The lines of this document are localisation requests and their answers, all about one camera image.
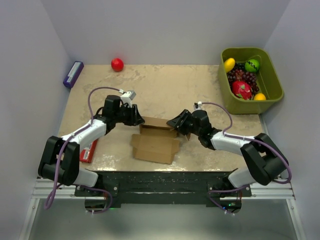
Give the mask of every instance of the red apple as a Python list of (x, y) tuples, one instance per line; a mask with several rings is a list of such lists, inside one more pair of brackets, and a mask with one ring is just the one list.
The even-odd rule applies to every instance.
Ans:
[(120, 72), (124, 69), (124, 62), (120, 58), (114, 58), (111, 61), (111, 67), (115, 72)]
[(251, 87), (244, 81), (235, 81), (232, 83), (232, 92), (240, 99), (248, 100), (252, 98)]

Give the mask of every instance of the gray floor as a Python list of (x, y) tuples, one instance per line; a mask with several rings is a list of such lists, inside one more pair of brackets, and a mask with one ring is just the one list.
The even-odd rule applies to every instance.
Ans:
[(296, 240), (285, 200), (243, 200), (235, 217), (202, 205), (123, 204), (92, 216), (84, 200), (40, 202), (30, 240)]

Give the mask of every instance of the beige table surface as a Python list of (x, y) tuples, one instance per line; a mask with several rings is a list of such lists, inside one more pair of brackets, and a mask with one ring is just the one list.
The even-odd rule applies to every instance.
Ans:
[[(122, 72), (114, 72), (110, 65), (85, 65), (72, 88), (59, 136), (73, 132), (90, 119), (87, 105), (89, 92), (101, 86), (134, 90), (133, 103), (142, 116), (172, 119), (184, 109), (193, 110), (193, 103), (222, 104), (217, 80), (217, 65), (126, 65)], [(91, 96), (95, 113), (104, 105), (107, 95), (119, 95), (113, 90), (98, 90)], [(229, 118), (222, 109), (205, 105), (213, 127), (223, 129)], [(262, 126), (258, 115), (233, 115), (233, 127), (228, 132), (255, 136)], [(121, 123), (99, 139), (92, 163), (80, 163), (93, 171), (232, 171), (245, 166), (241, 156), (225, 151), (204, 148), (195, 135), (190, 141), (180, 138), (180, 151), (171, 165), (134, 159), (130, 145), (132, 134), (139, 127)]]

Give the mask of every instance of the purple box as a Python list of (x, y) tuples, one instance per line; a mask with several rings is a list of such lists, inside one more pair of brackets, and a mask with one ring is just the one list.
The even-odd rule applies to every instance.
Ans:
[(82, 61), (75, 61), (68, 75), (63, 80), (63, 85), (65, 85), (68, 89), (71, 89), (75, 85), (83, 68), (84, 63)]

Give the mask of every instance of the lemon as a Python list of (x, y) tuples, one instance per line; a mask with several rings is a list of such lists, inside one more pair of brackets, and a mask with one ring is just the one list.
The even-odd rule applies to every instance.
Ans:
[(264, 101), (264, 100), (267, 100), (267, 99), (266, 99), (266, 96), (263, 93), (258, 93), (257, 95), (254, 96), (253, 100)]
[(234, 68), (235, 64), (236, 64), (236, 61), (233, 58), (229, 58), (229, 59), (225, 60), (225, 62), (224, 62), (225, 72), (226, 73), (230, 72)]

